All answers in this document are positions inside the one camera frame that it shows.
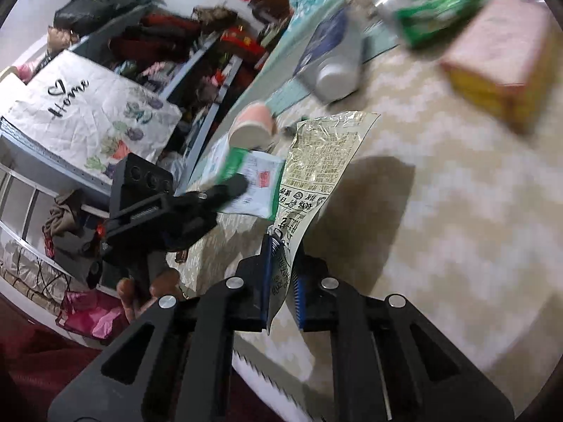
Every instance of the yellow box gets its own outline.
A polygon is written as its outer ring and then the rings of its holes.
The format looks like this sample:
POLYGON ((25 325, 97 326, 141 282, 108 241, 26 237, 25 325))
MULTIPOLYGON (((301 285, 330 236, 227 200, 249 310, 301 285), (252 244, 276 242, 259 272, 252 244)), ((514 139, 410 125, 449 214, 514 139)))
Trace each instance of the yellow box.
POLYGON ((549 10, 525 0, 491 0, 440 59, 467 100, 527 133, 555 73, 559 44, 549 10))

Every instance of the blue label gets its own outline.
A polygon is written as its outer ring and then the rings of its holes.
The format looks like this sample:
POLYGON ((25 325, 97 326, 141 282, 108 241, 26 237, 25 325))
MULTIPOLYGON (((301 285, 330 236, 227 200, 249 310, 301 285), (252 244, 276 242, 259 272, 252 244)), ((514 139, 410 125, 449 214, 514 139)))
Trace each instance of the blue label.
POLYGON ((348 14, 346 8, 342 8, 329 19, 323 20, 313 33, 311 41, 307 44, 294 74, 338 46, 344 39, 347 28, 348 14))

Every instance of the pink bag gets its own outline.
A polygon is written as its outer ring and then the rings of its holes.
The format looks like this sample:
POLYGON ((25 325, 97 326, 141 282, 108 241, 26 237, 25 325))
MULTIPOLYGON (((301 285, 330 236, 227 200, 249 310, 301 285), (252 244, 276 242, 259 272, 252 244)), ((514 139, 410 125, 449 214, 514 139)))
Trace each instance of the pink bag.
POLYGON ((128 325, 120 300, 97 290, 66 291, 58 326, 98 340, 111 340, 128 325))

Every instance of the human hand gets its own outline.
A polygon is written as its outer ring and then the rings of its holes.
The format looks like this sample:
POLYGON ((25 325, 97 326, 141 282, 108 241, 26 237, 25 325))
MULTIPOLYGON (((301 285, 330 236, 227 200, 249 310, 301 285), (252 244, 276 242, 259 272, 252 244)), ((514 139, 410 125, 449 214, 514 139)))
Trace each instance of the human hand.
POLYGON ((135 293, 135 281, 133 279, 121 279, 117 283, 117 295, 119 296, 125 316, 129 323, 139 318, 152 304, 164 295, 173 295, 177 300, 183 300, 184 295, 177 287, 179 283, 179 273, 172 268, 165 269, 150 286, 151 299, 142 306, 135 293))

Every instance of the plastic snack wrapper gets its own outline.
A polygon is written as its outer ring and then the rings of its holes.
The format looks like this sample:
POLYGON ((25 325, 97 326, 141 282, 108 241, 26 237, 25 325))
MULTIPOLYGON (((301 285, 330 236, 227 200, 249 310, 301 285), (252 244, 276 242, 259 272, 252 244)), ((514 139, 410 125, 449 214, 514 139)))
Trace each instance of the plastic snack wrapper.
POLYGON ((288 293, 293 259, 311 221, 338 184, 377 114, 347 111, 298 123, 279 188, 269 233, 274 250, 268 332, 288 293))
POLYGON ((278 211, 283 166, 283 159, 265 152, 230 149, 218 183, 240 173, 247 179, 248 189, 236 200, 225 205, 220 212, 247 214, 274 220, 278 211))

